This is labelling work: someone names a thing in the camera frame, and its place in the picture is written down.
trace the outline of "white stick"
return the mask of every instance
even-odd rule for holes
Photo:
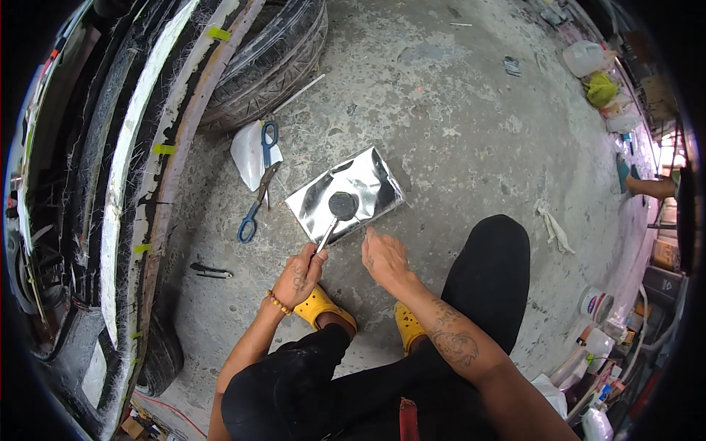
[[[273,110],[272,113],[276,114],[277,112],[279,112],[280,110],[282,110],[282,108],[283,108],[284,106],[286,106],[286,105],[289,104],[290,102],[294,101],[294,100],[295,100],[299,95],[301,95],[306,89],[309,89],[311,86],[315,85],[317,81],[319,81],[321,78],[323,78],[323,77],[325,77],[325,76],[326,76],[325,73],[322,73],[321,75],[319,75],[314,81],[312,81],[311,83],[305,85],[303,89],[301,89],[300,91],[298,91],[297,93],[295,93],[294,95],[292,95],[292,97],[289,98],[287,101],[283,102],[281,106],[279,106],[278,108],[276,108],[275,110]]]

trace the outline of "aluminum foil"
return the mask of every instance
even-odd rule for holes
[[[337,191],[358,196],[353,219],[338,222],[329,244],[372,222],[405,201],[402,188],[374,146],[341,162],[291,194],[285,202],[299,225],[314,243],[319,243],[333,221],[328,198]]]

